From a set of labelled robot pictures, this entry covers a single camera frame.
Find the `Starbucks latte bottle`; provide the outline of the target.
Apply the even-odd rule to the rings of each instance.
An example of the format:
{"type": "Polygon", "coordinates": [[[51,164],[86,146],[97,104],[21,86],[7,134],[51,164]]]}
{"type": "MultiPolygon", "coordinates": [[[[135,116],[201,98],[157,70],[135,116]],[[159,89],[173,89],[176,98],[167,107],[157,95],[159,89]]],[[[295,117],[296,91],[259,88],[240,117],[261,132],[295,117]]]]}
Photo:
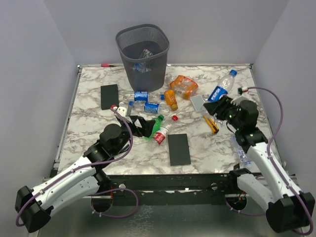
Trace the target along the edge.
{"type": "Polygon", "coordinates": [[[141,52],[139,59],[145,60],[151,56],[153,56],[154,54],[148,50],[148,49],[143,49],[143,51],[141,52]]]}

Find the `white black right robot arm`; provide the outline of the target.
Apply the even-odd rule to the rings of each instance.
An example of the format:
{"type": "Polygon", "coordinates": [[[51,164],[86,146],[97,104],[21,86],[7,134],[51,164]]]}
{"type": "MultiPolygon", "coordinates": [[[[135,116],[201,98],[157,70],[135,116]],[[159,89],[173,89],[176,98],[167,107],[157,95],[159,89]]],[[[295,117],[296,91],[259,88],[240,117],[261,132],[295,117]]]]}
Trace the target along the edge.
{"type": "Polygon", "coordinates": [[[304,193],[285,172],[271,152],[264,133],[257,127],[257,104],[245,97],[222,97],[203,105],[211,116],[225,120],[236,131],[235,137],[242,150],[257,165],[267,185],[262,185],[247,169],[231,171],[227,188],[232,193],[245,191],[264,211],[270,227],[276,233],[313,227],[315,199],[304,193]]]}

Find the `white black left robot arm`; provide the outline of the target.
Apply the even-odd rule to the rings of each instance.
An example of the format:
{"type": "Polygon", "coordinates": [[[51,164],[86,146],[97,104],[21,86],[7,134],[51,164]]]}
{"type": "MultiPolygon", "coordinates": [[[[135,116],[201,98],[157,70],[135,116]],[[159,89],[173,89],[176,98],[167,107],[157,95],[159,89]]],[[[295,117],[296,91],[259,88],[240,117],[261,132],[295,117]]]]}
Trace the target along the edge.
{"type": "Polygon", "coordinates": [[[131,151],[133,137],[150,137],[154,120],[115,115],[118,124],[108,124],[97,141],[67,169],[33,188],[23,186],[17,192],[16,226],[33,233],[44,227],[60,210],[89,195],[103,195],[111,188],[111,180],[103,171],[131,151]]]}

